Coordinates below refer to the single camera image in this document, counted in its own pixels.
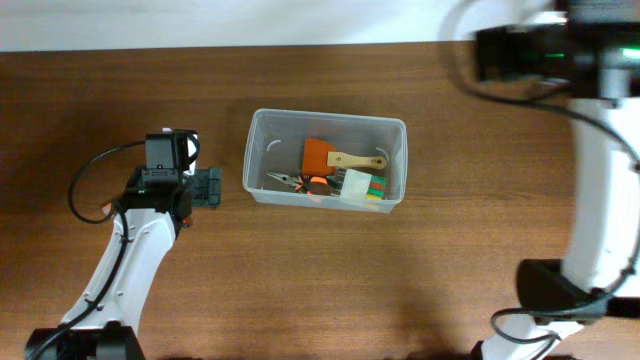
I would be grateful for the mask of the orange scraper wooden handle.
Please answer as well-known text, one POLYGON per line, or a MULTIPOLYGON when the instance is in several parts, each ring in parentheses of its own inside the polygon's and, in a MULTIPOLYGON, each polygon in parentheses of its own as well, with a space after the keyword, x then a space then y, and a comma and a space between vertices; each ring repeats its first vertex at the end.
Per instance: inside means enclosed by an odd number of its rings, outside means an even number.
POLYGON ((306 138, 302 159, 302 174, 305 176, 327 176, 337 168, 369 168, 382 170, 388 162, 383 156, 356 156, 339 152, 330 143, 306 138))

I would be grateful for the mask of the clear case coloured bits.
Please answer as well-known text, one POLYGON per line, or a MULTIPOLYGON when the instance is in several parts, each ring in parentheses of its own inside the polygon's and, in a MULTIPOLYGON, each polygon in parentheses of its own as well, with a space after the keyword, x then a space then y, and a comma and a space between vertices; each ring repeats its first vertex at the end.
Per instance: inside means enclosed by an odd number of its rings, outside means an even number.
POLYGON ((334 174, 336 194, 356 200, 382 200, 386 179, 354 169, 339 168, 334 174))

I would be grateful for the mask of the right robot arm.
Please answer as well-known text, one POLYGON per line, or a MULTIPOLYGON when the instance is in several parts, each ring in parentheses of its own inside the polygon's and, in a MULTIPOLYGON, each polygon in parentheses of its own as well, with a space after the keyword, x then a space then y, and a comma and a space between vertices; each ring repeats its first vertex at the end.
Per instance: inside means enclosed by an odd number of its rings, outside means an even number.
POLYGON ((475 35, 481 81, 566 81, 576 155, 572 239, 561 259, 527 259, 518 306, 493 314, 475 359, 542 359, 605 317, 639 314, 639 5, 559 1, 553 22, 475 35))

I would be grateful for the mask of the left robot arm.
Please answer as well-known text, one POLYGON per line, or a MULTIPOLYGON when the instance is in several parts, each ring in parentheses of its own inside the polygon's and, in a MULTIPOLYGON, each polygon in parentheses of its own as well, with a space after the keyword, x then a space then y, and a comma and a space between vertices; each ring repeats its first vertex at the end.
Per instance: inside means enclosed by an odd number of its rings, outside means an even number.
POLYGON ((103 208, 113 231, 94 274, 57 327, 33 331, 25 358, 143 358, 137 333, 155 274, 193 209, 219 205, 221 172, 197 168, 194 130, 165 128, 138 144, 145 163, 103 208))

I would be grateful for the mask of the orange black needle-nose pliers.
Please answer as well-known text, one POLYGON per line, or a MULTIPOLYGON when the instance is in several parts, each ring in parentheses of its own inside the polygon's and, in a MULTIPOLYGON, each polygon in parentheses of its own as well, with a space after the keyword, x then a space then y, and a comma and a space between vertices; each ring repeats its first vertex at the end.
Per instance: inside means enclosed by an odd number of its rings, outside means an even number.
POLYGON ((306 195, 339 196, 341 190, 338 183, 331 178, 321 176, 291 176, 278 172, 267 172, 266 175, 289 187, 295 192, 306 195))

